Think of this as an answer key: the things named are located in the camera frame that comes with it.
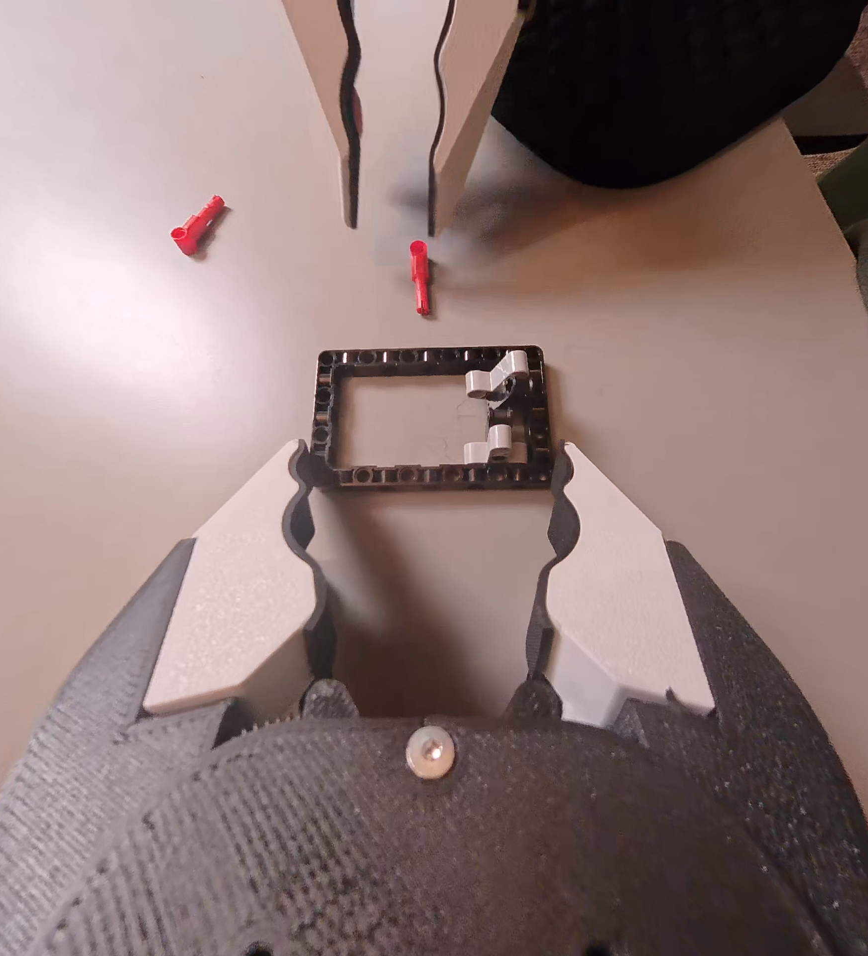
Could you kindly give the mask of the grey lego connector assembly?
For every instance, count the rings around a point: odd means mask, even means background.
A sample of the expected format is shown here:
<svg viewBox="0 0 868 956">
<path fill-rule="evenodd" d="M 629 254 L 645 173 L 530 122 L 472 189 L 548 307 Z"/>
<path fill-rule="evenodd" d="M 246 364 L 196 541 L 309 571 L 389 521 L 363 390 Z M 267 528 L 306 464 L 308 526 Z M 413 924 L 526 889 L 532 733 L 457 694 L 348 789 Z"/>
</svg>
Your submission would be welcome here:
<svg viewBox="0 0 868 956">
<path fill-rule="evenodd" d="M 471 369 L 466 372 L 465 392 L 470 399 L 500 401 L 528 376 L 527 352 L 510 350 L 492 369 Z"/>
</svg>

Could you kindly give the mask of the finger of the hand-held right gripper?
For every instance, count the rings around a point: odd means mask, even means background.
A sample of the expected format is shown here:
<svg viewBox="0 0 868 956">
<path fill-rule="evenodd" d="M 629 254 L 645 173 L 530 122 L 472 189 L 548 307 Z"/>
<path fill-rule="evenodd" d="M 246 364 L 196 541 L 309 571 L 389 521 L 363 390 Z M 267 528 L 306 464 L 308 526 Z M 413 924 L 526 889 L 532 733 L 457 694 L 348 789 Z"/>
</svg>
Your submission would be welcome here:
<svg viewBox="0 0 868 956">
<path fill-rule="evenodd" d="M 337 150 L 345 225 L 358 225 L 361 47 L 352 1 L 284 1 L 283 7 Z"/>
<path fill-rule="evenodd" d="M 450 1 L 434 54 L 439 122 L 429 155 L 427 229 L 451 223 L 484 136 L 528 1 Z"/>
</svg>

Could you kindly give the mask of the red lego ring connector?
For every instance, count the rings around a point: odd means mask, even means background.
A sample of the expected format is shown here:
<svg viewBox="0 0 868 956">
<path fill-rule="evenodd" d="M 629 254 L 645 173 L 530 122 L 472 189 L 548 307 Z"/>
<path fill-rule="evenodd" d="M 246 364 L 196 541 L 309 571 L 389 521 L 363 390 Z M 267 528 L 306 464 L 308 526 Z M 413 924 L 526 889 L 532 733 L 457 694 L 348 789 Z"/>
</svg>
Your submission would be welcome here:
<svg viewBox="0 0 868 956">
<path fill-rule="evenodd" d="M 196 255 L 200 250 L 201 241 L 212 231 L 225 209 L 224 198 L 214 195 L 181 226 L 173 228 L 170 237 L 179 251 L 187 257 Z"/>
</svg>

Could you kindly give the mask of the red lego axle pin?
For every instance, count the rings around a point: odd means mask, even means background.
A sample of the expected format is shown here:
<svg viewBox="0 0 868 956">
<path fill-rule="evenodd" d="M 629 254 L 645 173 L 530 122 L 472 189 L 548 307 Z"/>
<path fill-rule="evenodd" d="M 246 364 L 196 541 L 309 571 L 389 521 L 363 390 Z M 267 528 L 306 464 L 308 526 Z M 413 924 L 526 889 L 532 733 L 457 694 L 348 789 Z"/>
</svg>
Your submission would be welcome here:
<svg viewBox="0 0 868 956">
<path fill-rule="evenodd" d="M 431 315 L 430 276 L 431 263 L 428 245 L 423 240 L 414 240 L 409 245 L 411 279 L 415 290 L 416 312 L 423 316 Z"/>
</svg>

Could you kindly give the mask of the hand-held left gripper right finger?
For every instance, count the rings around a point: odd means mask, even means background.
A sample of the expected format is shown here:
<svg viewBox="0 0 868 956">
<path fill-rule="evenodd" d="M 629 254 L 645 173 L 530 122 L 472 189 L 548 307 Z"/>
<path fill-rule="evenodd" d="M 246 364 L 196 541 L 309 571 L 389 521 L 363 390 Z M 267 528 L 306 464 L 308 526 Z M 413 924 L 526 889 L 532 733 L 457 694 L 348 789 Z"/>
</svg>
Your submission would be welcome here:
<svg viewBox="0 0 868 956">
<path fill-rule="evenodd" d="M 706 676 L 667 542 L 577 445 L 562 442 L 526 637 L 527 675 L 571 723 L 612 726 L 637 701 L 708 716 Z"/>
</svg>

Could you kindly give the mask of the grey and black lego assembly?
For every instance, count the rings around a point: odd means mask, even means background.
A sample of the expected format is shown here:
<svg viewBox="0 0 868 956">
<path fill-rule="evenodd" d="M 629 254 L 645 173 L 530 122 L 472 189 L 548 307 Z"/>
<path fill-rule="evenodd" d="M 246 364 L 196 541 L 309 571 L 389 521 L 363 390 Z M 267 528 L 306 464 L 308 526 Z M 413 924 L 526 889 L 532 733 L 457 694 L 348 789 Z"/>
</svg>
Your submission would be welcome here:
<svg viewBox="0 0 868 956">
<path fill-rule="evenodd" d="M 464 445 L 464 464 L 470 466 L 509 462 L 512 460 L 513 446 L 512 426 L 509 424 L 489 426 L 484 440 Z"/>
</svg>

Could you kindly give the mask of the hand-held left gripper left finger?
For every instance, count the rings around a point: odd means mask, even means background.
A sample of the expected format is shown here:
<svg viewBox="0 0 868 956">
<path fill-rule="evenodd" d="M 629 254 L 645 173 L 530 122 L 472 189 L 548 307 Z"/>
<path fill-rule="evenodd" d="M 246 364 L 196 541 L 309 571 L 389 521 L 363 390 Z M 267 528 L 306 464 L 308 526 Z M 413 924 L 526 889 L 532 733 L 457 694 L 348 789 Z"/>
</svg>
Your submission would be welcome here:
<svg viewBox="0 0 868 956">
<path fill-rule="evenodd" d="M 241 702 L 297 708 L 330 672 L 327 583 L 308 554 L 308 448 L 284 445 L 195 532 L 143 707 L 153 715 Z"/>
</svg>

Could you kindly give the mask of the black rectangular lego frame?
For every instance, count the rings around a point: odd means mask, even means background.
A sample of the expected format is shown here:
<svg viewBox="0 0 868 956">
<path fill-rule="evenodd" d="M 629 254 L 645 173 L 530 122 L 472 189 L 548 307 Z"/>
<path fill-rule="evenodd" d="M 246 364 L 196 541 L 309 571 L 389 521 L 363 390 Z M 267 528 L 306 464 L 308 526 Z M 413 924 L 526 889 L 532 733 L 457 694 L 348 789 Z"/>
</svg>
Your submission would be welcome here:
<svg viewBox="0 0 868 956">
<path fill-rule="evenodd" d="M 510 350 L 527 352 L 529 376 L 503 400 L 477 400 L 486 407 L 486 432 L 495 424 L 513 429 L 509 462 L 466 466 L 357 464 L 339 462 L 342 383 L 356 377 L 458 377 L 490 370 Z M 317 361 L 310 460 L 320 487 L 392 490 L 507 490 L 547 488 L 554 471 L 547 370 L 536 345 L 424 346 L 398 349 L 328 350 Z"/>
</svg>

